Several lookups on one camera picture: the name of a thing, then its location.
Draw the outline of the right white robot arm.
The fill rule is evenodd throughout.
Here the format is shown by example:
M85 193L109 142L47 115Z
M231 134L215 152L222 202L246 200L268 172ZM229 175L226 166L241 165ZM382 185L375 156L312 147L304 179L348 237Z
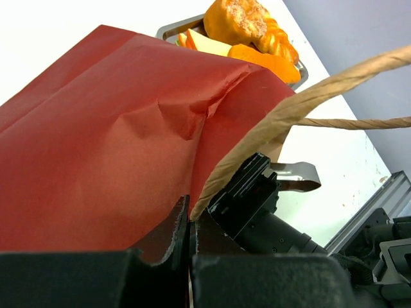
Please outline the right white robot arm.
M255 153L209 202L208 213L224 232L250 253L325 253L275 215L281 191L306 193L321 186L313 164L275 163Z

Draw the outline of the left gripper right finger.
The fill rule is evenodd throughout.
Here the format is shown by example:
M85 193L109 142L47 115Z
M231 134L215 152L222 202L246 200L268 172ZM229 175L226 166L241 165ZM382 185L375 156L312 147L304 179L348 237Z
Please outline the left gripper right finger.
M193 307L355 307L349 279L331 257L253 255L208 214L190 224Z

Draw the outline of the triangular fake sandwich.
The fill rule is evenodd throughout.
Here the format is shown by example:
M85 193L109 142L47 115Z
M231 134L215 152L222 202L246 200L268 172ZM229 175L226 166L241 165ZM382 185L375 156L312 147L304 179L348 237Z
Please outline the triangular fake sandwich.
M175 44L180 47L219 56L228 56L232 47L229 44L208 38L192 29L188 29L185 33L179 33Z

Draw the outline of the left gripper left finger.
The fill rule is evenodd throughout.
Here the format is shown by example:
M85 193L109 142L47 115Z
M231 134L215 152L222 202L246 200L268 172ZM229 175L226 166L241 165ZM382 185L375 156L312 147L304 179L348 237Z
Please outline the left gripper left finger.
M125 250L2 253L1 307L189 307L188 207Z

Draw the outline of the round fake bread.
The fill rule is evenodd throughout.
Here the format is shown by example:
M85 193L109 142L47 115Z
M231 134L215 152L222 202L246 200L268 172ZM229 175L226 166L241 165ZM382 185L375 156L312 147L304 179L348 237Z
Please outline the round fake bread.
M229 45L248 45L267 32L267 9L258 1L214 1L204 17L208 37Z

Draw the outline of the long orange fake bread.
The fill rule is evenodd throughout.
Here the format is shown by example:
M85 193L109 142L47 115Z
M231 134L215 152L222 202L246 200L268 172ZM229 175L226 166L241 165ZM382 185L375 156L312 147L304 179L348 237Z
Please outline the long orange fake bread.
M284 83L297 83L301 80L299 70L288 60L280 56L260 53L243 44L232 46L227 56L260 65L274 73Z

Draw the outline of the red paper bag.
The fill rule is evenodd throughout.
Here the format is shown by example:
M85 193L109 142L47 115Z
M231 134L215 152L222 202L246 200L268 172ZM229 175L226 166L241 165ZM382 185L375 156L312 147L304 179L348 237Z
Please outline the red paper bag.
M1 106L1 250L122 250L293 90L258 65L100 26Z

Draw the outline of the silver metal tongs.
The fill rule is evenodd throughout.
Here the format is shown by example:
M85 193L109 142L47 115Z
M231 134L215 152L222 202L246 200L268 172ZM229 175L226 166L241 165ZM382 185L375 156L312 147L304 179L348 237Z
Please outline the silver metal tongs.
M308 162L272 162L270 168L277 174L280 191L306 193L321 187L317 168Z

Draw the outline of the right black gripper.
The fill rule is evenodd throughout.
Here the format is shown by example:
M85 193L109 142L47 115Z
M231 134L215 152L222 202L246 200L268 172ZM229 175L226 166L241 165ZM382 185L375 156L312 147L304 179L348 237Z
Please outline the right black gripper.
M277 199L279 182L270 159L255 153L240 166L218 192L207 210L223 231L234 239L269 198Z

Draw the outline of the twisted fake bread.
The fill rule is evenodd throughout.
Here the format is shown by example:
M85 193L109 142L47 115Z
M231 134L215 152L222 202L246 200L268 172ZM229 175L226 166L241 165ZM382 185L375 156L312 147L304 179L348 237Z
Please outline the twisted fake bread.
M296 65L299 61L299 54L288 40L287 33L279 27L275 19L264 17L263 21L266 24L266 32L254 45L262 53L280 56Z

